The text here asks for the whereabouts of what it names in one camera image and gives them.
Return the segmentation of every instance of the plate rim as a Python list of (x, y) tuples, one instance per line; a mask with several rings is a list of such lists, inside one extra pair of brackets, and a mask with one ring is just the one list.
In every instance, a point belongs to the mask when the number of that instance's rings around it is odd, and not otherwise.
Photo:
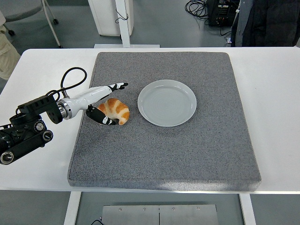
[[(180, 85), (183, 85), (185, 88), (187, 88), (188, 90), (190, 90), (190, 92), (193, 94), (192, 97), (195, 98), (195, 104), (194, 104), (195, 106), (192, 107), (192, 113), (191, 113), (191, 115), (190, 115), (186, 120), (184, 120), (183, 122), (180, 122), (180, 123), (178, 123), (178, 124), (171, 125), (171, 126), (169, 126), (169, 125), (159, 125), (158, 123), (151, 121), (151, 120), (146, 116), (146, 114), (144, 113), (144, 111), (142, 110), (141, 94), (147, 89), (147, 87), (149, 87), (150, 85), (153, 85), (153, 83), (157, 83), (157, 82), (165, 82), (165, 81), (176, 82), (176, 83), (179, 83)], [(158, 126), (158, 127), (172, 128), (172, 127), (176, 127), (176, 126), (178, 126), (178, 125), (181, 125), (181, 124), (187, 122), (187, 121), (194, 115), (194, 113), (195, 113), (195, 111), (196, 111), (196, 108), (197, 108), (197, 98), (196, 98), (194, 92), (193, 92), (186, 84), (184, 84), (184, 83), (182, 83), (182, 82), (180, 82), (180, 81), (176, 81), (176, 80), (163, 79), (163, 80), (153, 81), (153, 82), (147, 84), (147, 85), (141, 90), (141, 92), (139, 93), (139, 96), (138, 96), (138, 98), (137, 98), (137, 106), (138, 106), (138, 109), (139, 109), (139, 111), (140, 111), (140, 114), (141, 114), (148, 122), (150, 122), (150, 123), (152, 123), (153, 125), (156, 125), (156, 126)]]

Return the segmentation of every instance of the chair leg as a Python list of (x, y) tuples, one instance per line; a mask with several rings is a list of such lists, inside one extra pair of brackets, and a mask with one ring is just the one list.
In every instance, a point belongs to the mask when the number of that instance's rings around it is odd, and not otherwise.
[(5, 27), (5, 29), (8, 30), (8, 34), (9, 34), (10, 36), (15, 35), (15, 32), (14, 32), (13, 30), (10, 30), (5, 24), (3, 24), (3, 26)]
[(51, 16), (52, 16), (52, 18), (53, 18), (53, 23), (54, 23), (54, 24), (58, 24), (58, 20), (55, 19), (55, 16), (54, 16), (54, 14), (53, 14), (53, 12), (52, 12), (52, 10), (51, 10), (51, 8), (50, 8), (50, 6), (49, 6), (47, 0), (44, 0), (44, 2), (46, 3), (46, 5), (47, 5), (47, 7), (48, 7), (48, 10), (49, 10), (49, 12), (50, 12), (50, 14), (51, 14)]
[(52, 26), (52, 24), (51, 24), (51, 22), (50, 22), (50, 20), (49, 20), (49, 17), (48, 17), (48, 14), (47, 14), (47, 10), (46, 10), (46, 6), (45, 6), (45, 0), (42, 0), (42, 4), (43, 4), (43, 7), (44, 7), (44, 12), (45, 12), (46, 19), (47, 19), (47, 21), (48, 21), (48, 23), (49, 23), (49, 26), (50, 26), (51, 30), (52, 30), (52, 33), (53, 33), (54, 38), (55, 38), (55, 40), (56, 40), (56, 43), (57, 43), (57, 45), (58, 45), (59, 48), (62, 48), (62, 46), (60, 45), (60, 42), (59, 42), (59, 40), (58, 40), (58, 38), (57, 38), (57, 36), (56, 36), (56, 34), (55, 34), (55, 31), (54, 31), (54, 29), (53, 29), (53, 26)]

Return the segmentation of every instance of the black equipment box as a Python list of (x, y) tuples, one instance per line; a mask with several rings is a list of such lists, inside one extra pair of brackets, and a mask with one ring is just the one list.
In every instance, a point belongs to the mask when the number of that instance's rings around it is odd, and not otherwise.
[(210, 26), (231, 27), (240, 0), (207, 0)]

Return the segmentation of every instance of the white table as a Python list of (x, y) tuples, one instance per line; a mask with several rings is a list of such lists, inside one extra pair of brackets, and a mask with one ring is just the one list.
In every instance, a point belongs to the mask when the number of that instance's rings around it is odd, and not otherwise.
[[(84, 68), (88, 79), (80, 86), (68, 90), (69, 96), (88, 89), (99, 52), (173, 51), (229, 54), (262, 176), (261, 185), (252, 193), (300, 193), (300, 49), (297, 47), (27, 50), (0, 95), (0, 124), (9, 123), (9, 118), (15, 114), (18, 105), (50, 90), (59, 89), (63, 74), (71, 67)], [(72, 71), (65, 80), (65, 86), (77, 83), (82, 77), (82, 71)], [(39, 148), (10, 165), (0, 165), (0, 189), (161, 192), (69, 186), (68, 166), (82, 112), (57, 125), (45, 113), (41, 116), (47, 128), (53, 131), (53, 140), (44, 148)]]

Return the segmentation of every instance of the white cabinet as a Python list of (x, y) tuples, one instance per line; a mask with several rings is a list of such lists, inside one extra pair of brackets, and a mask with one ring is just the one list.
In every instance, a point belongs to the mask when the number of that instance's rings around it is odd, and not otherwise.
[[(115, 0), (89, 0), (89, 5), (98, 33), (106, 36), (119, 36), (120, 27), (115, 21), (120, 15), (116, 12)], [(125, 0), (125, 6), (128, 14), (128, 31), (131, 35), (134, 23), (133, 0)]]

